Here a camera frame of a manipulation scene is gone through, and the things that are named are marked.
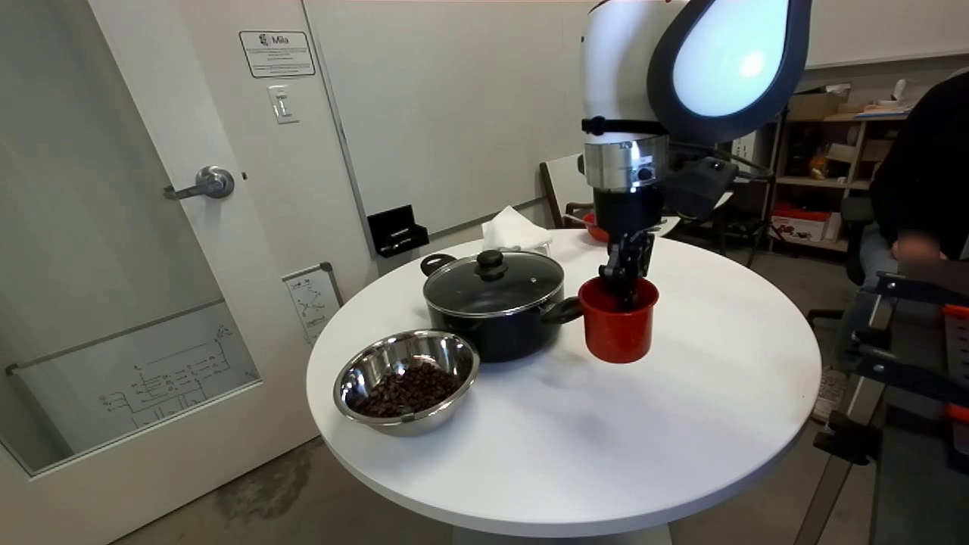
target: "black pot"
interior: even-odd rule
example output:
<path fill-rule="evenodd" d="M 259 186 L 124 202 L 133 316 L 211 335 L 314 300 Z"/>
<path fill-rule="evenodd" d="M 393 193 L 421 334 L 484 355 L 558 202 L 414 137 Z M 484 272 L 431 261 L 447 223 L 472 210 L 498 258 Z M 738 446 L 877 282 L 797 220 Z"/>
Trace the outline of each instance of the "black pot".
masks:
<path fill-rule="evenodd" d="M 562 267 L 545 255 L 431 255 L 421 269 L 433 328 L 472 343 L 481 361 L 534 355 L 558 339 L 561 324 L 580 316 L 574 298 L 562 300 Z"/>

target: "glass panel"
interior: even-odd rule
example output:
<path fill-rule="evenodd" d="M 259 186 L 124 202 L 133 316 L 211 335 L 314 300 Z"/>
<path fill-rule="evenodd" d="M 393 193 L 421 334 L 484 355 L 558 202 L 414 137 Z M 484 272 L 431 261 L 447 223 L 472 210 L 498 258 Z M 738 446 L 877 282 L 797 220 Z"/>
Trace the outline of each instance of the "glass panel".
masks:
<path fill-rule="evenodd" d="M 0 6 L 0 440 L 26 471 L 253 381 L 89 13 Z"/>

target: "metal bowl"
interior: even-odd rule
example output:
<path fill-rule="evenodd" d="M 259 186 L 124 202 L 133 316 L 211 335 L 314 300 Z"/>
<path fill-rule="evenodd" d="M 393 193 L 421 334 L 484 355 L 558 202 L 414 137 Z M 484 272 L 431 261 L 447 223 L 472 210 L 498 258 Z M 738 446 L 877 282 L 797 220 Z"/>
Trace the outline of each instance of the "metal bowl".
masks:
<path fill-rule="evenodd" d="M 459 386 L 431 409 L 405 412 L 393 419 L 376 419 L 355 409 L 364 398 L 369 398 L 371 389 L 388 376 L 402 376 L 405 368 L 424 367 L 424 363 L 447 376 L 456 376 Z M 380 432 L 401 432 L 401 437 L 424 432 L 447 420 L 466 402 L 466 392 L 479 367 L 481 367 L 481 358 L 466 339 L 446 329 L 405 329 L 398 335 L 385 335 L 367 346 L 364 351 L 358 351 L 335 376 L 333 402 L 348 419 L 367 427 L 376 427 Z"/>

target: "light switch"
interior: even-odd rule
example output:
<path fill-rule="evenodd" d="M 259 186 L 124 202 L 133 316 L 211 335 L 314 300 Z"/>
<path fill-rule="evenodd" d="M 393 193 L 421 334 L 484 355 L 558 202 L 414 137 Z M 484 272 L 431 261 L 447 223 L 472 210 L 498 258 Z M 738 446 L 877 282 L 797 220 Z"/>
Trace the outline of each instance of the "light switch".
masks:
<path fill-rule="evenodd" d="M 292 111 L 292 89 L 289 84 L 269 84 L 273 114 L 277 124 L 300 124 L 300 117 Z"/>

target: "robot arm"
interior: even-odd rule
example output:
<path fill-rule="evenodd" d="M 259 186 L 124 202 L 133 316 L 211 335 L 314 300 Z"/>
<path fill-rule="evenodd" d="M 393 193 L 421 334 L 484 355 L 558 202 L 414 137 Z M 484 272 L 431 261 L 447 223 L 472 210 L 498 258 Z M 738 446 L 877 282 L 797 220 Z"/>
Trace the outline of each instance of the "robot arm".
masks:
<path fill-rule="evenodd" d="M 712 145 L 797 91 L 811 0 L 602 0 L 585 30 L 585 179 L 608 233 L 599 275 L 636 285 L 664 210 L 710 211 L 735 165 Z"/>

